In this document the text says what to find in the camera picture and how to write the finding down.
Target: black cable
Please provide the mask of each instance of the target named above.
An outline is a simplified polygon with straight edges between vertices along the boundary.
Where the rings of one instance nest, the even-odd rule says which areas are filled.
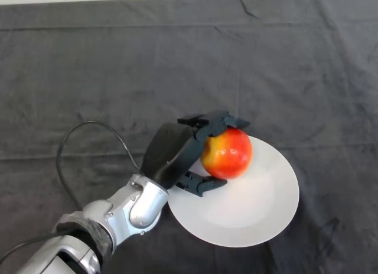
[[[19,243],[17,245],[15,245],[14,247],[12,247],[11,249],[9,249],[7,252],[5,252],[1,258],[0,258],[0,265],[4,262],[4,260],[9,256],[11,255],[13,252],[15,252],[16,250],[22,248],[22,247],[25,247],[25,246],[29,246],[33,243],[38,243],[38,242],[41,242],[43,240],[49,240],[49,239],[52,239],[54,237],[60,237],[60,236],[65,236],[67,234],[70,234],[73,230],[65,230],[65,231],[57,231],[56,233],[51,233],[51,234],[46,234],[44,236],[40,236],[40,237],[35,237],[33,239],[29,239],[29,240],[25,240],[23,241],[22,243]]]
[[[58,147],[58,152],[57,152],[57,158],[56,158],[56,166],[57,166],[57,171],[58,171],[58,176],[59,176],[59,180],[62,184],[62,186],[64,187],[64,189],[66,190],[67,194],[70,196],[70,198],[72,199],[72,201],[74,202],[76,208],[78,210],[82,210],[82,207],[79,203],[79,201],[77,200],[76,196],[74,195],[74,193],[72,192],[71,188],[67,185],[67,182],[66,182],[66,179],[64,178],[63,176],[63,173],[61,171],[61,166],[60,166],[60,160],[61,160],[61,154],[63,152],[63,148],[67,142],[67,140],[69,139],[70,135],[72,132],[74,132],[77,128],[83,126],[83,125],[87,125],[87,124],[96,124],[96,125],[100,125],[100,126],[103,126],[104,128],[106,128],[107,130],[111,131],[117,138],[118,140],[122,143],[123,147],[125,148],[126,152],[128,153],[130,159],[131,159],[131,162],[134,164],[135,168],[138,170],[140,170],[139,166],[137,165],[137,163],[135,162],[134,160],[134,157],[132,156],[129,148],[127,147],[125,141],[123,141],[122,137],[117,133],[117,131],[115,131],[113,128],[111,128],[109,125],[105,124],[105,123],[102,123],[102,122],[98,122],[96,120],[87,120],[85,122],[82,122],[74,127],[72,127],[66,134],[65,136],[63,137],[63,139],[61,140],[60,144],[59,144],[59,147]],[[65,230],[65,231],[58,231],[56,233],[52,233],[52,234],[46,234],[45,236],[40,236],[40,237],[35,237],[33,239],[29,239],[29,240],[25,240],[21,243],[19,243],[18,245],[12,247],[11,249],[9,249],[7,252],[4,253],[4,255],[1,257],[0,259],[0,265],[3,263],[3,261],[9,256],[11,255],[13,252],[15,252],[16,250],[22,248],[22,247],[25,247],[25,246],[28,246],[30,244],[33,244],[33,243],[37,243],[37,242],[41,242],[43,240],[48,240],[48,239],[52,239],[54,237],[60,237],[60,236],[65,236],[67,234],[70,234],[72,233],[73,230]]]
[[[96,121],[96,120],[87,120],[85,122],[82,122],[78,125],[75,125],[74,127],[72,127],[67,133],[66,135],[63,137],[63,139],[61,140],[60,144],[59,144],[59,147],[58,147],[58,152],[57,152],[57,158],[56,158],[56,166],[57,166],[57,171],[58,171],[58,176],[59,176],[59,180],[62,184],[62,186],[64,187],[64,189],[66,190],[67,194],[69,195],[69,197],[71,198],[71,200],[74,202],[76,208],[78,210],[82,210],[83,207],[81,206],[81,204],[79,203],[79,201],[77,200],[76,196],[74,195],[74,193],[72,192],[71,188],[67,185],[67,181],[66,179],[64,178],[63,176],[63,173],[61,171],[61,166],[60,166],[60,160],[61,160],[61,153],[63,151],[63,148],[67,142],[67,140],[69,139],[70,135],[72,132],[74,132],[77,128],[83,126],[83,125],[87,125],[87,124],[95,124],[95,125],[100,125],[100,126],[103,126],[104,128],[106,128],[107,130],[111,131],[117,138],[118,140],[122,143],[123,147],[125,148],[126,152],[128,153],[132,163],[134,164],[135,168],[138,170],[140,170],[140,168],[138,167],[138,165],[136,164],[135,160],[134,160],[134,157],[132,156],[129,148],[127,147],[125,141],[123,141],[122,137],[117,133],[117,131],[115,131],[113,128],[111,128],[109,125],[105,124],[105,123],[102,123],[102,122],[99,122],[99,121]]]

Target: gray cloth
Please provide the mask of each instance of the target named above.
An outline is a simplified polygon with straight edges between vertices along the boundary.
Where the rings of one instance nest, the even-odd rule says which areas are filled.
[[[134,0],[0,6],[0,252],[73,205],[54,157],[82,119],[140,163],[159,125],[228,109],[292,164],[301,199],[269,243],[218,247],[168,207],[105,273],[378,272],[377,0]],[[77,131],[63,169],[80,201],[133,166],[111,133]],[[39,247],[0,266],[12,273]]]

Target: red apple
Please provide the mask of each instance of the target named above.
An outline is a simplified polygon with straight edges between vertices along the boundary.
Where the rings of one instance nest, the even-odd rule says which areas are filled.
[[[207,138],[201,162],[210,175],[229,180],[247,170],[252,159],[252,150],[252,144],[245,132],[228,128],[217,137]]]

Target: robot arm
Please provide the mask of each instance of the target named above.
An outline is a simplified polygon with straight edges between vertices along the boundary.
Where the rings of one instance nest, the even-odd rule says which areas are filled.
[[[97,274],[117,246],[143,235],[158,222],[168,192],[153,180],[133,175],[108,200],[94,201],[62,216],[57,231],[72,233],[49,240],[17,274]]]
[[[47,241],[17,274],[100,273],[118,245],[155,227],[168,201],[167,190],[175,184],[203,196],[227,183],[188,170],[199,159],[208,136],[248,124],[221,110],[162,125],[146,150],[141,174],[133,175],[109,199],[62,216],[54,231],[68,234]]]

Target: white plate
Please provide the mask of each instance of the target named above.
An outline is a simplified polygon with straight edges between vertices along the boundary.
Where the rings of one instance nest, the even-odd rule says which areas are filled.
[[[269,144],[249,137],[253,158],[239,178],[198,197],[178,187],[168,204],[185,229],[228,247],[254,246],[277,236],[292,220],[299,187],[289,162]],[[190,169],[208,175],[199,161]]]

